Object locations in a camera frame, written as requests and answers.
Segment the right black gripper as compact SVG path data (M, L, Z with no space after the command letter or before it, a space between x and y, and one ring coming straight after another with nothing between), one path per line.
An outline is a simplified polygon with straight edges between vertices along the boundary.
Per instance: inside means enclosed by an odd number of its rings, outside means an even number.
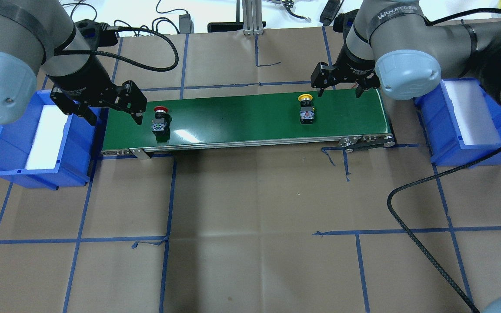
M316 89L318 97L322 97L326 88L335 87L340 83L357 83L356 97L381 86L374 71L374 60L355 56L348 48L341 49L333 66L318 62L311 74L311 86Z

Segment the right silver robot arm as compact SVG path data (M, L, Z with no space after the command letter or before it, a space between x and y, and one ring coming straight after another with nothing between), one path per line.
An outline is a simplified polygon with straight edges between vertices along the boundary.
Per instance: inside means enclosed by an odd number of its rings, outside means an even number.
M311 75L319 96L357 83L357 97L376 88L409 100L433 91L441 79L473 77L501 105L501 20L442 25L428 20L417 0L364 0L342 32L334 65L320 62Z

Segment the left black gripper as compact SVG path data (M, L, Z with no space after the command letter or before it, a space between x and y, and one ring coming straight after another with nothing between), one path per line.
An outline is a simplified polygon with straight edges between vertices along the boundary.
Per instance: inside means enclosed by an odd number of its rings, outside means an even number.
M129 114L137 125L143 122L147 98L132 80L120 86L112 83L109 77L87 80L85 77L50 77L50 80L54 83L50 99L66 115L76 114L95 127L98 116L90 106L109 107Z

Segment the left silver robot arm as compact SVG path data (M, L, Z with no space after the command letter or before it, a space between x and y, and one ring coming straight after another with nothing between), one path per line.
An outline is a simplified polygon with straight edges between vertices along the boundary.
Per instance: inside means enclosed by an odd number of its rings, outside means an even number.
M57 0L0 0L0 125L18 121L43 71L54 83L50 101L62 115L95 126L93 108L129 114L141 124L147 98L128 80L114 84L98 56L118 42L117 30L74 22Z

